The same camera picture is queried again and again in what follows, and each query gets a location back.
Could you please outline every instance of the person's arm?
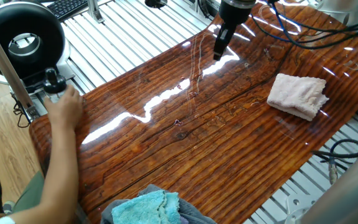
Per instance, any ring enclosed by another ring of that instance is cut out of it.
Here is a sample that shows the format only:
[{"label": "person's arm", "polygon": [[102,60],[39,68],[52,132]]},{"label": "person's arm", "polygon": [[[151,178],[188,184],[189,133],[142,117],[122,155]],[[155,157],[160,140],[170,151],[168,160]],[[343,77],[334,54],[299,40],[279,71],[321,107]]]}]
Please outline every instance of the person's arm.
[{"label": "person's arm", "polygon": [[82,115],[82,97],[68,85],[58,103],[45,99],[52,126],[52,152],[41,202],[10,217],[16,224],[64,224],[71,221],[78,197],[75,126]]}]

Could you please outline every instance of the wooden table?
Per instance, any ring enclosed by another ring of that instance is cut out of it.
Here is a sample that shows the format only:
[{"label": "wooden table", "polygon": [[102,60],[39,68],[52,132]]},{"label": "wooden table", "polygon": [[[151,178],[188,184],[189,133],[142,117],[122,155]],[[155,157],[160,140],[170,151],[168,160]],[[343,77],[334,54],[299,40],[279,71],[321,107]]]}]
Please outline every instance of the wooden table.
[{"label": "wooden table", "polygon": [[[260,6],[254,15],[273,25],[262,27],[283,36]],[[286,12],[312,26],[341,26],[310,7],[289,4]],[[249,19],[216,62],[213,34],[221,23],[215,18],[198,35],[85,95],[76,130],[79,201],[92,223],[113,200],[133,198],[149,184],[179,192],[218,223],[242,223],[358,110],[358,38],[303,50],[267,37]],[[266,104],[278,73],[327,81],[330,100],[312,122]],[[46,116],[31,124],[30,135],[45,172]]]}]

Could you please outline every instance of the wooden floor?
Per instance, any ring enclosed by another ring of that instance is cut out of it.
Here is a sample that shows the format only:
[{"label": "wooden floor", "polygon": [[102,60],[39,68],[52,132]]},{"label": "wooden floor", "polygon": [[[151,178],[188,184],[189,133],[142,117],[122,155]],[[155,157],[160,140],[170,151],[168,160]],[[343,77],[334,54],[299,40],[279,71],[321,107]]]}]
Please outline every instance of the wooden floor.
[{"label": "wooden floor", "polygon": [[[2,200],[16,201],[33,175],[40,170],[28,128],[18,128],[15,101],[7,85],[0,84],[0,180]],[[22,117],[21,124],[26,124]]]}]

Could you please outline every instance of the pink towel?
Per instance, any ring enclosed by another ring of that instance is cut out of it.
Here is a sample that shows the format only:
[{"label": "pink towel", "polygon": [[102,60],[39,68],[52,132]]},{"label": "pink towel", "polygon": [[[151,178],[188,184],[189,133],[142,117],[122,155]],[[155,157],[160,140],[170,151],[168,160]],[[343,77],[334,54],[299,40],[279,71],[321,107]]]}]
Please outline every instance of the pink towel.
[{"label": "pink towel", "polygon": [[267,104],[281,111],[311,121],[329,100],[322,94],[326,81],[320,78],[278,74]]}]

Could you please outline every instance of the keyboard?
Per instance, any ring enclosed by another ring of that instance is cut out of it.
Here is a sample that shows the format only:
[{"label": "keyboard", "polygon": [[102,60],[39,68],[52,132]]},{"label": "keyboard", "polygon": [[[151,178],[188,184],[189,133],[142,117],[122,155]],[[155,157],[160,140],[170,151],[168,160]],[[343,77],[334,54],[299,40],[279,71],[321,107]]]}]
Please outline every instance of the keyboard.
[{"label": "keyboard", "polygon": [[88,6],[88,0],[57,0],[48,9],[59,21],[64,21]]}]

